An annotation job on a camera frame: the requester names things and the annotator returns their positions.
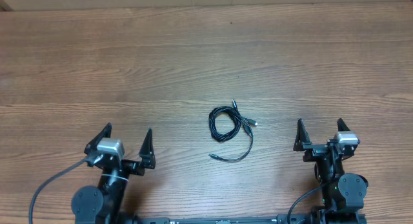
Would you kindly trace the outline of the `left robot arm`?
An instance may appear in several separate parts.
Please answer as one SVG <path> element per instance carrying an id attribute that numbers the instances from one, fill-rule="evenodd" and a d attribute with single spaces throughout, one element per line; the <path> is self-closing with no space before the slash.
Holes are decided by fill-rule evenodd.
<path id="1" fill-rule="evenodd" d="M 102 170 L 97 186 L 85 186 L 72 198 L 71 208 L 76 223 L 141 223 L 134 214 L 121 212 L 126 186 L 131 175 L 143 176 L 156 167 L 152 129 L 148 129 L 139 150 L 139 161 L 125 159 L 120 139 L 111 137 L 108 123 L 85 147 L 85 162 Z"/>

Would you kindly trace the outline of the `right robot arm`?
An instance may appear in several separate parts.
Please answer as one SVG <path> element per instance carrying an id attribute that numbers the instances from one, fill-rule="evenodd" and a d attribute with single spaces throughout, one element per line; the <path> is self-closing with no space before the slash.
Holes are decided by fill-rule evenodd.
<path id="1" fill-rule="evenodd" d="M 364 214 L 358 211 L 364 207 L 368 181 L 359 174 L 346 173 L 343 161 L 354 156 L 360 140 L 345 122 L 337 120 L 337 133 L 325 144 L 313 144 L 302 119 L 297 121 L 297 132 L 293 146 L 296 152 L 303 152 L 304 162 L 314 162 L 314 174 L 319 183 L 317 188 L 303 194 L 290 207 L 287 222 L 293 219 L 294 207 L 307 196 L 320 191 L 322 206 L 312 207 L 302 223 L 366 223 Z"/>

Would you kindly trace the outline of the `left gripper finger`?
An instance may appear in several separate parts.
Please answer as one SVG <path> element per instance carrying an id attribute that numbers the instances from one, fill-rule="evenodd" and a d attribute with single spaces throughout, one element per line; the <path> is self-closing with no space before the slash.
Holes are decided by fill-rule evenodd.
<path id="1" fill-rule="evenodd" d="M 146 133 L 145 139 L 139 151 L 139 157 L 141 158 L 141 166 L 143 168 L 155 169 L 156 167 L 156 158 L 153 148 L 153 132 L 149 128 Z"/>
<path id="2" fill-rule="evenodd" d="M 112 133 L 112 124 L 111 123 L 107 123 L 106 126 L 102 129 L 102 131 L 100 131 L 100 133 L 98 133 L 98 135 L 96 135 L 91 141 L 89 141 L 86 144 L 84 153 L 85 154 L 89 154 L 93 151 L 97 150 L 97 146 L 99 144 L 99 142 L 103 139 L 103 138 L 110 138 L 111 137 L 111 133 Z"/>

